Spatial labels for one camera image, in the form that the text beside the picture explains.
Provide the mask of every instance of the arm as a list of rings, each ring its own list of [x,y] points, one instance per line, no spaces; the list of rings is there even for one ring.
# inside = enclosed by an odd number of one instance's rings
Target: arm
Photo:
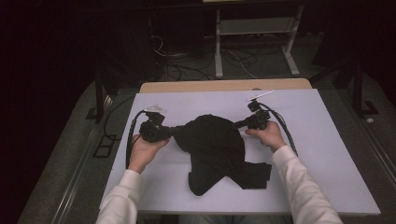
[[[294,223],[342,223],[319,185],[284,142],[279,127],[269,121],[265,130],[246,130],[274,152],[273,163],[288,194]]]
[[[96,223],[136,223],[137,205],[142,189],[142,176],[140,175],[169,140],[157,143],[148,143],[135,135],[130,164],[124,171],[120,183],[115,186],[105,197]]]

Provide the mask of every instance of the white stand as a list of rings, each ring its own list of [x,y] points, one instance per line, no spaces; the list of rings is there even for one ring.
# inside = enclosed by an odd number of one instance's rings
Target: white stand
[[[271,34],[289,33],[288,44],[282,49],[286,62],[289,65],[291,74],[294,77],[300,75],[297,65],[291,56],[291,48],[297,34],[300,19],[303,14],[304,6],[299,6],[295,17],[266,18],[252,20],[224,20],[220,19],[220,11],[217,10],[216,19],[216,78],[223,78],[221,55],[220,55],[220,36],[221,35],[247,35],[247,34]]]

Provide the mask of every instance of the human hand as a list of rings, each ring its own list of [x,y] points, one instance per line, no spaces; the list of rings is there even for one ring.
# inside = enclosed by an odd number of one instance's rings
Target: human hand
[[[267,122],[267,127],[264,130],[247,129],[245,133],[259,137],[262,144],[270,147],[272,152],[276,152],[279,148],[286,145],[279,126],[271,120]]]
[[[168,144],[169,139],[162,140],[156,143],[150,143],[136,134],[132,137],[134,143],[128,169],[142,174],[146,165],[152,162],[160,148]]]

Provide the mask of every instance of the wire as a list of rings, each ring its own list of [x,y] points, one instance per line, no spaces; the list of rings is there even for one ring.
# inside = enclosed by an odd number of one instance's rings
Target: wire
[[[169,77],[171,77],[172,79],[174,79],[175,81],[180,81],[181,80],[181,75],[184,73],[184,74],[186,74],[185,72],[183,72],[183,71],[181,71],[181,69],[180,68],[178,68],[178,67],[176,67],[176,66],[173,66],[172,64],[170,65],[170,66],[172,66],[172,67],[175,67],[176,69],[177,69],[177,71],[169,71],[169,65],[168,66],[166,66],[166,68],[167,68],[167,75],[169,76]],[[178,72],[178,77],[173,77],[170,73],[177,73]]]
[[[132,136],[134,136],[134,126],[136,125],[136,122],[137,122],[137,119],[139,118],[139,116],[143,113],[146,113],[146,111],[144,111],[144,110],[139,111],[139,113],[137,113],[136,116],[134,116],[134,119],[131,122],[131,128],[129,130],[128,140],[126,143],[126,156],[125,156],[126,168],[128,168],[128,166],[129,166],[129,158],[131,157],[131,153],[132,153],[133,145],[131,145],[131,141],[132,141]]]
[[[245,66],[242,64],[241,60],[239,60],[239,58],[236,57],[236,55],[235,55],[234,53],[230,52],[230,51],[227,50],[227,49],[222,49],[222,50],[224,50],[224,51],[226,51],[226,52],[228,52],[228,53],[231,53],[231,54],[235,57],[235,59],[238,60],[238,62],[241,63],[242,68],[243,68],[251,77],[254,77],[254,78],[258,79],[257,77],[255,77],[255,76],[253,76],[251,73],[249,73],[249,71],[248,71],[248,70],[245,68]]]
[[[286,27],[285,27],[285,29],[284,29],[284,31],[283,32],[281,32],[282,34],[283,33],[286,33],[287,32],[287,30],[288,30],[288,28],[289,28],[289,26],[290,26],[290,23],[293,21],[293,17],[290,17],[289,18],[289,21],[288,21],[288,23],[286,24]],[[274,50],[274,51],[270,51],[270,52],[266,52],[266,53],[260,53],[260,51],[262,50],[264,48],[264,45],[261,45],[257,50],[256,50],[256,52],[254,52],[254,53],[250,53],[250,52],[247,52],[247,51],[245,51],[245,50],[241,50],[241,49],[236,49],[236,50],[238,50],[238,51],[241,51],[241,52],[243,52],[243,53],[246,53],[246,54],[249,54],[249,56],[247,56],[247,57],[245,57],[245,58],[241,58],[241,57],[239,57],[238,59],[237,59],[237,61],[242,65],[242,66],[238,66],[238,65],[235,65],[235,64],[232,64],[226,57],[224,57],[224,59],[225,59],[225,61],[227,61],[230,65],[232,65],[232,66],[235,66],[235,67],[239,67],[239,68],[243,68],[250,76],[252,76],[250,73],[249,73],[249,71],[247,70],[247,68],[248,67],[250,67],[251,65],[253,65],[254,63],[256,63],[257,61],[258,61],[258,59],[257,59],[257,56],[258,55],[271,55],[271,54],[275,54],[275,53],[277,53],[277,52],[279,52],[283,47],[276,47],[276,50]],[[254,58],[254,62],[249,62],[248,61],[248,59],[249,58]]]
[[[163,47],[163,39],[162,39],[160,36],[158,36],[158,35],[152,35],[152,37],[158,38],[158,39],[160,39],[160,41],[161,41],[160,47],[159,47],[158,49],[154,49],[154,51],[155,51],[156,53],[158,53],[159,55],[161,55],[161,56],[163,56],[163,57],[179,57],[179,56],[185,56],[185,55],[187,55],[187,54],[185,54],[185,53],[168,54],[166,51],[164,51],[164,53],[161,53],[160,50],[161,50],[161,48]]]
[[[204,54],[198,54],[198,53],[197,54],[195,54],[195,53],[183,54],[178,57],[169,58],[169,60],[172,63],[189,63],[189,62],[194,62],[194,61],[200,60],[205,54],[206,53],[204,53]]]
[[[186,77],[187,80],[202,80],[204,77],[205,77],[207,80],[211,80],[212,78],[210,77],[210,75],[208,75],[208,74],[202,72],[201,70],[204,70],[204,69],[206,69],[207,67],[209,67],[209,66],[213,63],[213,58],[214,58],[214,56],[212,55],[212,56],[210,57],[210,60],[209,60],[208,64],[206,64],[205,66],[200,67],[200,68],[191,68],[191,67],[188,67],[188,66],[184,66],[184,65],[176,64],[176,63],[172,63],[172,62],[168,62],[168,63],[167,63],[167,66],[172,66],[172,67],[174,67],[174,68],[177,69],[176,72],[179,72],[179,77],[176,78],[177,81],[180,81],[180,80],[182,79],[182,78],[181,78],[181,75],[182,75],[182,74],[184,74],[184,76]],[[202,76],[201,76],[201,77],[198,77],[198,78],[187,77],[187,73],[184,72],[184,71],[182,71],[181,69],[186,69],[186,70],[194,71],[194,72],[197,72],[197,73],[201,74]]]
[[[121,140],[120,138],[113,138],[113,137],[111,136],[111,134],[107,134],[106,127],[107,127],[108,120],[109,120],[110,116],[113,114],[113,112],[114,112],[115,110],[117,110],[117,108],[119,108],[121,105],[123,105],[123,104],[125,104],[126,102],[130,101],[131,99],[134,99],[134,96],[131,96],[131,97],[129,97],[128,99],[126,99],[126,100],[122,101],[121,103],[119,103],[119,104],[118,104],[116,107],[114,107],[114,109],[112,109],[112,110],[110,111],[110,113],[108,114],[108,116],[107,116],[107,118],[106,118],[106,121],[105,121],[105,127],[104,127],[104,129],[103,129],[104,136],[105,136],[106,138],[108,138],[108,139],[110,139],[110,140],[114,140],[114,141],[120,141],[120,140]]]
[[[139,139],[141,136],[142,136],[142,134],[139,134],[139,135],[136,137],[136,139],[134,140],[134,142],[133,142],[132,145],[131,145],[131,152],[129,153],[129,155],[127,154],[127,155],[125,156],[126,168],[128,168],[129,163],[131,162],[132,148],[134,147],[134,144],[137,142],[137,139]]]
[[[251,56],[251,57],[254,57],[255,62],[252,63],[252,62],[250,62],[247,58],[245,58],[245,59],[239,58],[239,59],[240,59],[240,62],[244,64],[245,68],[249,68],[251,65],[253,65],[254,63],[256,63],[256,62],[258,61],[256,56]],[[230,56],[229,56],[229,55],[225,55],[225,57],[222,57],[222,58],[223,58],[227,63],[229,63],[230,65],[232,65],[232,66],[234,66],[234,67],[243,68],[241,65],[239,65],[240,62],[239,62],[238,60],[236,60],[235,57],[234,57],[233,55],[230,55]],[[235,61],[235,62],[237,62],[238,64],[233,64],[232,62],[230,62],[230,60]]]
[[[283,131],[285,131],[285,134],[286,134],[286,136],[289,139],[291,149],[294,151],[296,156],[298,156],[296,146],[294,145],[294,142],[293,142],[293,138],[291,137],[291,134],[290,134],[290,132],[288,130],[288,126],[286,125],[286,122],[282,118],[282,116],[280,114],[278,114],[275,110],[271,109],[268,105],[265,105],[265,104],[262,104],[262,103],[259,103],[259,105],[264,106],[266,109],[268,109],[274,115],[274,117],[277,119],[277,121],[279,122],[280,126],[282,127]]]

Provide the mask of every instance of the black cable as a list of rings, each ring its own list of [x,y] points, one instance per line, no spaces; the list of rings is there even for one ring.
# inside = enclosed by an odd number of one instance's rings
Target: black cable
[[[169,61],[172,63],[190,63],[198,61],[202,56],[196,53],[188,53],[179,56],[168,56]]]
[[[104,127],[104,129],[103,129],[103,133],[104,133],[104,136],[105,136],[106,138],[108,138],[108,139],[110,139],[110,140],[114,140],[114,141],[120,141],[120,140],[121,140],[120,138],[113,138],[113,137],[111,136],[111,134],[107,134],[106,127],[107,127],[107,123],[108,123],[108,120],[109,120],[111,114],[113,114],[113,112],[114,112],[117,108],[119,108],[121,105],[125,104],[126,102],[130,101],[131,99],[134,99],[134,96],[131,96],[131,97],[129,97],[128,99],[126,99],[126,100],[122,101],[121,103],[119,103],[119,104],[118,104],[116,107],[114,107],[114,109],[112,109],[112,110],[110,111],[110,113],[108,114],[108,116],[107,116],[107,118],[106,118],[106,121],[105,121],[105,127]]]
[[[285,134],[286,134],[286,136],[289,139],[291,149],[294,151],[296,156],[298,156],[296,146],[294,145],[294,142],[293,142],[293,139],[291,137],[291,134],[290,134],[290,132],[288,130],[288,127],[286,126],[286,122],[282,118],[282,116],[280,114],[278,114],[275,110],[271,109],[268,105],[265,105],[265,104],[262,104],[262,103],[259,103],[259,105],[264,106],[266,109],[268,109],[274,115],[274,117],[279,122],[280,126],[282,127],[283,131],[285,131]]]
[[[251,52],[248,52],[248,51],[242,50],[242,49],[236,49],[236,50],[241,51],[241,52],[246,53],[246,54],[251,54],[251,55],[254,55],[254,56],[266,56],[266,55],[275,54],[275,53],[277,53],[278,51],[280,51],[282,48],[281,48],[280,46],[277,46],[276,44],[273,44],[273,45],[271,45],[271,47],[267,50],[268,52],[260,53],[260,51],[262,51],[262,49],[263,49],[263,47],[262,47],[260,50],[254,52],[254,53],[251,53]]]
[[[191,68],[191,67],[187,67],[187,66],[183,66],[183,65],[179,65],[179,64],[174,64],[174,63],[170,63],[170,65],[172,65],[173,67],[178,67],[178,68],[183,68],[183,69],[187,69],[187,70],[191,70],[197,73],[200,73],[202,76],[199,78],[188,78],[189,80],[201,80],[203,77],[206,77],[207,80],[210,80],[210,76],[202,71],[200,71],[199,69],[204,69],[204,68]]]
[[[128,140],[126,143],[126,156],[125,156],[126,168],[128,168],[128,166],[129,166],[129,159],[130,159],[131,153],[132,153],[133,145],[131,145],[131,141],[132,141],[132,136],[134,136],[134,126],[136,125],[137,118],[139,118],[139,116],[143,113],[146,113],[146,111],[144,111],[144,110],[139,111],[139,113],[137,113],[136,116],[134,116],[134,119],[131,122],[131,128],[129,130]]]
[[[176,68],[177,71],[169,71],[169,66],[172,66],[174,68]],[[186,74],[185,72],[181,71],[181,69],[177,66],[174,66],[172,64],[168,64],[166,65],[166,75],[168,75],[169,77],[171,77],[174,81],[180,81],[181,80],[181,76],[182,74]],[[171,75],[171,73],[178,73],[178,77],[174,77]]]
[[[131,144],[131,147],[130,147],[130,149],[131,149],[131,151],[130,151],[130,153],[129,153],[129,155],[126,155],[125,156],[125,164],[126,164],[126,168],[128,169],[128,166],[129,166],[129,163],[130,163],[130,161],[131,161],[131,154],[132,154],[132,148],[134,147],[134,144],[137,142],[137,139],[139,139],[140,137],[141,137],[142,135],[141,134],[139,134],[138,136],[137,136],[137,138],[134,140],[134,142]]]
[[[245,60],[245,59],[248,59],[248,58],[250,58],[250,57],[255,57],[255,56],[257,56],[257,55],[267,55],[267,53],[265,53],[265,54],[260,54],[260,51],[262,51],[262,50],[264,49],[264,47],[266,47],[265,42],[263,42],[262,44],[260,44],[259,47],[256,49],[256,51],[253,52],[253,53],[248,52],[248,51],[246,51],[246,50],[242,50],[242,49],[245,49],[246,46],[242,46],[240,43],[236,43],[236,44],[237,44],[236,48],[232,48],[232,47],[227,48],[227,47],[225,47],[224,49],[227,49],[227,50],[237,50],[237,51],[241,51],[241,52],[243,52],[243,53],[246,53],[246,54],[249,54],[249,55],[250,55],[250,56],[247,56],[247,57],[245,57],[245,58],[240,57],[239,59],[241,59],[241,60]]]
[[[209,66],[210,66],[210,64],[212,64],[213,63],[213,56],[211,56],[210,57],[210,60],[209,60],[209,63],[207,64],[207,65],[205,65],[204,67],[200,67],[200,68],[190,68],[190,67],[187,67],[187,66],[183,66],[183,65],[178,65],[178,66],[180,66],[180,67],[183,67],[183,68],[187,68],[187,69],[193,69],[193,70],[204,70],[204,69],[206,69],[206,68],[208,68]]]

